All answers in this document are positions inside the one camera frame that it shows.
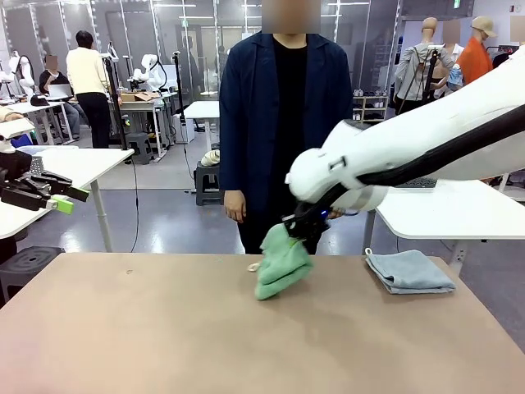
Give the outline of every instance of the green cloth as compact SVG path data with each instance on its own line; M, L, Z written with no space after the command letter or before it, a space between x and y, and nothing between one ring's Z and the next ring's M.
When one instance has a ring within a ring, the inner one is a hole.
M312 260L301 241L291 238L284 224L270 229L262 242L264 259L258 268L255 297L265 300L308 275Z

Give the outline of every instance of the gray jacket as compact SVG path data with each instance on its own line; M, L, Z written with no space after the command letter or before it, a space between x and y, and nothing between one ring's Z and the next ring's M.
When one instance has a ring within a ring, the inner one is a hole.
M395 72L395 96L403 100L420 101L430 69L429 44L418 44L404 50ZM440 60L449 71L454 66L446 49L440 50Z

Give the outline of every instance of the brown table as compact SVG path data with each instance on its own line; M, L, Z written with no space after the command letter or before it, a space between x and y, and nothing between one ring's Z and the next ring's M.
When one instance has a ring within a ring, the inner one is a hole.
M316 257L264 302L257 259L61 255L0 310L0 392L525 390L525 355L439 259L454 294L389 295L362 258Z

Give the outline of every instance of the stool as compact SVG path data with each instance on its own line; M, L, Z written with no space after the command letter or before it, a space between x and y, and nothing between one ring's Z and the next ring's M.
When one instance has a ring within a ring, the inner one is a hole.
M132 148L135 151L133 156L137 157L139 163L146 165L153 159L153 151L146 133L126 134L126 142L128 143L128 148Z
M4 301L8 302L60 253L64 252L62 248L31 246L0 264L0 284L2 284ZM10 291L10 287L15 287L15 291Z
M224 192L219 190L219 167L220 164L205 167L197 162L195 170L195 189L197 191L196 204L203 206L205 200L212 200L224 204Z

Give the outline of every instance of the orange shirt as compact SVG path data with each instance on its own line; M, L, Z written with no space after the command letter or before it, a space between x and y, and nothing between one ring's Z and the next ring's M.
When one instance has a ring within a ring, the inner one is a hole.
M458 64L461 67L461 72L463 72L466 85L492 71L493 68L492 60L485 47L473 37L459 56Z

